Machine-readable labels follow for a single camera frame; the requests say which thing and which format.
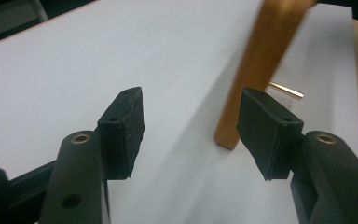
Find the wooden dowel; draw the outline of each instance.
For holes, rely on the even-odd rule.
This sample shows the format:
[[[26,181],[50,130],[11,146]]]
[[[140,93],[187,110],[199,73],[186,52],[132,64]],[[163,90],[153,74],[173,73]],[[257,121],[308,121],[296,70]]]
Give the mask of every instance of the wooden dowel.
[[[229,149],[237,145],[241,89],[263,91],[267,87],[307,9],[314,4],[314,0],[264,1],[214,133],[217,144]]]

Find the wooden stick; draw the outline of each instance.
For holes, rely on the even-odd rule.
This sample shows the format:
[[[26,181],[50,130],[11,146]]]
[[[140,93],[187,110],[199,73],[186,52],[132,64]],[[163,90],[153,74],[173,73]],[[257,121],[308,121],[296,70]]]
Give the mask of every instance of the wooden stick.
[[[229,149],[237,145],[241,89],[263,91],[267,87],[307,9],[314,4],[314,0],[264,1],[214,133],[217,144]]]

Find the white table surface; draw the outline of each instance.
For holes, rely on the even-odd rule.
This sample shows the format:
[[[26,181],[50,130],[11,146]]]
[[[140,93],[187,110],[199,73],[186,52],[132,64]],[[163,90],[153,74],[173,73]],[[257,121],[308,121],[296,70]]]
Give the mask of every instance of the white table surface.
[[[132,178],[110,181],[112,223],[297,223],[290,180],[265,182],[242,143],[213,142],[257,0],[101,0],[0,42],[0,168],[55,160],[120,91],[141,86],[145,135]],[[351,10],[310,10],[268,90],[358,155]]]

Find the black plastic bracket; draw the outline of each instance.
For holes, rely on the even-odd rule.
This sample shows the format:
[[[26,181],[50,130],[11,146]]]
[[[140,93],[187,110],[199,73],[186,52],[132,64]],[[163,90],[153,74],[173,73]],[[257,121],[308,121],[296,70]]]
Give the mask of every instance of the black plastic bracket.
[[[68,135],[56,161],[11,181],[0,169],[0,223],[109,223],[107,180],[131,176],[144,130],[142,89],[132,88],[94,132]]]
[[[265,179],[294,177],[300,224],[358,223],[358,159],[339,137],[301,134],[303,122],[262,91],[244,88],[238,132]]]

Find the metal pin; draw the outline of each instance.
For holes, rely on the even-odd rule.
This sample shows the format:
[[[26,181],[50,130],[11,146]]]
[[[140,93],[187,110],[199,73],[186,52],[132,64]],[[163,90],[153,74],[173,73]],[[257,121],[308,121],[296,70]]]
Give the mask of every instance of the metal pin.
[[[296,98],[297,100],[301,100],[304,97],[304,94],[299,92],[299,91],[295,91],[292,90],[290,88],[284,87],[283,85],[280,85],[278,83],[275,82],[269,82],[268,83],[271,87],[273,87],[275,90],[281,91],[293,98]]]

